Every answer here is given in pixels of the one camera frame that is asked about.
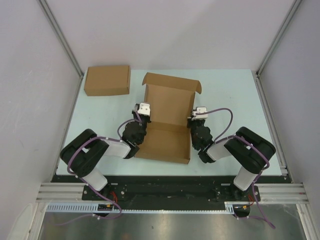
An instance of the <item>aluminum frame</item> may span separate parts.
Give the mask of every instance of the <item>aluminum frame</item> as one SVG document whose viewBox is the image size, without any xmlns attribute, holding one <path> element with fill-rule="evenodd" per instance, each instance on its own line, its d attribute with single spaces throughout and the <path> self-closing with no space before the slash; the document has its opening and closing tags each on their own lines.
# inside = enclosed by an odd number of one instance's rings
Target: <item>aluminum frame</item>
<svg viewBox="0 0 320 240">
<path fill-rule="evenodd" d="M 33 224 L 29 231 L 28 240 L 37 240 L 45 212 L 48 206 L 52 206 L 49 212 L 70 212 L 86 213 L 93 208 L 84 208 L 86 206 L 95 206 L 97 203 L 106 201 L 83 201 L 82 193 L 84 183 L 42 183 L 36 199 L 37 209 L 35 212 Z M 261 202 L 260 204 L 295 204 L 307 240 L 318 240 L 319 230 L 314 224 L 314 217 L 310 208 L 309 200 L 302 183 L 272 183 L 256 184 L 259 187 Z M 247 204 L 248 202 L 225 202 L 225 211 L 146 211 L 146 210 L 127 210 L 127 213 L 139 214 L 232 214 L 230 209 L 232 204 Z"/>
</svg>

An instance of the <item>closed cardboard box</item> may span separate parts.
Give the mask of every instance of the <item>closed cardboard box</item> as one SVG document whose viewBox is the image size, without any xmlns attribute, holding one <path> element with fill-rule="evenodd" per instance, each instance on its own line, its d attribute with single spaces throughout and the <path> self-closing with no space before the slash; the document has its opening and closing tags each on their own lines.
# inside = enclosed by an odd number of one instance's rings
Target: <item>closed cardboard box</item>
<svg viewBox="0 0 320 240">
<path fill-rule="evenodd" d="M 130 92 L 130 66 L 91 66 L 84 91 L 88 96 L 125 95 Z"/>
<path fill-rule="evenodd" d="M 188 164 L 191 136 L 187 117 L 193 109 L 196 92 L 202 92 L 201 83 L 148 72 L 142 85 L 146 85 L 144 101 L 150 104 L 151 123 L 135 156 Z"/>
</svg>

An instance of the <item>box flap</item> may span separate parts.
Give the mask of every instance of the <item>box flap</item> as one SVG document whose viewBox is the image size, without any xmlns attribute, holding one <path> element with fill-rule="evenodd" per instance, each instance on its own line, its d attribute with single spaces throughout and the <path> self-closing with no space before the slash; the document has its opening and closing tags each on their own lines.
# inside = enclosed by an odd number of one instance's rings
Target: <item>box flap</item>
<svg viewBox="0 0 320 240">
<path fill-rule="evenodd" d="M 198 80 L 156 74 L 151 72 L 147 72 L 144 76 L 142 85 L 144 84 L 187 90 L 197 92 L 199 94 L 201 94 L 202 92 L 201 83 Z"/>
</svg>

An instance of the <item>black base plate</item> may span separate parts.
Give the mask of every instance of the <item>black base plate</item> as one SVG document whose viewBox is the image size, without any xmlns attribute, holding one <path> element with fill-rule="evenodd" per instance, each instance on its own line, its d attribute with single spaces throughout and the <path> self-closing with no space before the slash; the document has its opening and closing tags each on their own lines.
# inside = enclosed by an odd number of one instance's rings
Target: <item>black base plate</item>
<svg viewBox="0 0 320 240">
<path fill-rule="evenodd" d="M 229 195 L 230 188 L 230 185 L 199 183 L 108 184 L 100 193 L 113 200 L 110 192 L 114 192 L 118 204 L 126 210 L 210 211 L 225 210 L 225 201 L 239 202 Z M 260 200 L 259 190 L 257 187 L 255 188 Z M 82 200 L 101 201 L 102 199 L 88 186 L 84 186 Z M 240 202 L 248 201 L 248 194 L 245 194 Z"/>
</svg>

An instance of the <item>purple cable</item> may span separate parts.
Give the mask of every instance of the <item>purple cable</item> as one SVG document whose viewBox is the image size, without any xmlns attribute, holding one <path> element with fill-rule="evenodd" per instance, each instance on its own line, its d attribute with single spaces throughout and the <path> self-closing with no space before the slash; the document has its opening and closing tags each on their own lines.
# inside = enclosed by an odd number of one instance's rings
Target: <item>purple cable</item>
<svg viewBox="0 0 320 240">
<path fill-rule="evenodd" d="M 86 141 L 84 144 L 82 144 L 75 152 L 74 154 L 72 155 L 72 157 L 70 158 L 69 162 L 68 162 L 68 166 L 67 166 L 67 171 L 69 174 L 71 175 L 75 175 L 75 173 L 73 171 L 71 171 L 70 167 L 71 167 L 71 164 L 72 162 L 75 160 L 76 156 L 80 153 L 80 151 L 86 147 L 89 143 L 97 140 L 97 139 L 106 139 L 106 137 L 104 136 L 96 136 L 96 137 L 93 137 L 91 139 L 89 139 L 88 141 Z M 117 141 L 116 139 L 113 139 L 113 138 L 108 138 L 109 140 L 111 141 Z M 119 217 L 121 214 L 122 214 L 122 208 L 114 201 L 112 201 L 111 199 L 101 195 L 97 190 L 95 190 L 91 185 L 89 185 L 83 178 L 80 178 L 81 181 L 83 181 L 85 184 L 87 184 L 89 186 L 89 188 L 95 193 L 97 194 L 100 198 L 112 203 L 114 206 L 116 206 L 118 209 L 119 209 L 119 213 L 115 216 L 111 216 L 111 217 L 106 217 L 106 216 L 98 216 L 98 218 L 101 218 L 101 219 L 115 219 L 117 217 Z M 74 218 L 70 221 L 67 221 L 67 222 L 64 222 L 64 223 L 60 223 L 60 224 L 56 224 L 56 226 L 63 226 L 63 225 L 66 225 L 66 224 L 69 224 L 69 223 L 72 223 L 78 219 L 81 219 L 81 218 L 84 218 L 84 217 L 88 217 L 88 216 L 92 216 L 92 214 L 85 214 L 85 215 L 82 215 L 82 216 L 79 216 L 77 218 Z"/>
<path fill-rule="evenodd" d="M 141 123 L 141 122 L 139 122 L 139 120 L 136 120 L 136 119 L 129 119 L 129 120 L 127 120 L 127 121 L 124 121 L 123 123 L 121 123 L 120 124 L 120 126 L 118 127 L 118 129 L 116 130 L 116 133 L 118 134 L 118 136 L 119 136 L 119 138 L 121 139 L 121 134 L 120 134 L 120 129 L 121 129 L 121 127 L 123 126 L 123 125 L 125 125 L 125 124 L 127 124 L 127 123 L 130 123 L 130 122 L 134 122 L 134 121 L 136 121 L 136 122 L 138 122 L 138 123 Z"/>
<path fill-rule="evenodd" d="M 141 120 L 141 117 L 140 117 L 138 111 L 137 111 L 137 110 L 134 110 L 134 112 L 135 112 L 136 117 L 138 118 L 138 122 L 139 122 L 139 123 L 142 123 L 142 120 Z"/>
<path fill-rule="evenodd" d="M 66 222 L 63 222 L 63 223 L 53 223 L 53 225 L 55 225 L 55 226 L 64 226 L 64 225 L 73 223 L 73 222 L 75 222 L 75 221 L 77 221 L 77 220 L 79 220 L 79 219 L 86 218 L 86 217 L 90 217 L 90 216 L 93 217 L 92 214 L 85 214 L 85 215 L 78 216 L 78 217 L 76 217 L 76 218 L 74 218 L 74 219 L 71 219 L 71 220 L 66 221 Z"/>
<path fill-rule="evenodd" d="M 230 122 L 229 122 L 228 126 L 225 128 L 225 130 L 213 140 L 214 143 L 216 143 L 217 139 L 220 138 L 223 134 L 225 134 L 226 131 L 230 128 L 230 126 L 232 124 L 232 121 L 234 119 L 233 112 L 231 111 L 231 109 L 229 109 L 227 107 L 222 107 L 222 108 L 218 108 L 218 109 L 211 110 L 211 111 L 206 111 L 206 112 L 202 112 L 202 113 L 196 113 L 196 115 L 206 115 L 206 114 L 212 114 L 212 113 L 215 113 L 215 112 L 219 112 L 219 111 L 222 111 L 222 110 L 227 110 L 230 113 L 231 118 L 230 118 Z"/>
<path fill-rule="evenodd" d="M 231 136 L 228 136 L 228 137 L 225 137 L 219 141 L 217 141 L 217 144 L 224 141 L 224 140 L 227 140 L 227 139 L 238 139 L 240 140 L 241 142 L 243 142 L 244 144 L 248 145 L 249 147 L 251 147 L 266 163 L 266 167 L 262 168 L 261 172 L 255 177 L 255 179 L 253 180 L 252 184 L 251 184 L 251 189 L 252 189 L 252 192 L 254 193 L 255 192 L 255 183 L 256 181 L 258 180 L 258 178 L 261 176 L 263 170 L 266 170 L 267 168 L 270 167 L 270 163 L 268 161 L 268 159 L 257 149 L 255 148 L 254 146 L 252 146 L 250 144 L 250 142 L 246 141 L 244 138 L 240 137 L 240 136 L 236 136 L 236 135 L 231 135 Z M 257 199 L 257 196 L 255 194 L 253 194 L 253 197 L 254 197 L 254 200 L 256 202 L 256 206 L 258 207 L 260 213 L 262 214 L 263 217 L 260 217 L 260 216 L 249 216 L 249 217 L 238 217 L 236 214 L 234 214 L 235 217 L 237 217 L 237 219 L 258 219 L 258 220 L 263 220 L 265 221 L 272 229 L 276 229 L 276 226 L 273 225 L 267 218 L 267 216 L 265 215 L 264 211 L 262 210 L 259 202 L 258 202 L 258 199 Z"/>
</svg>

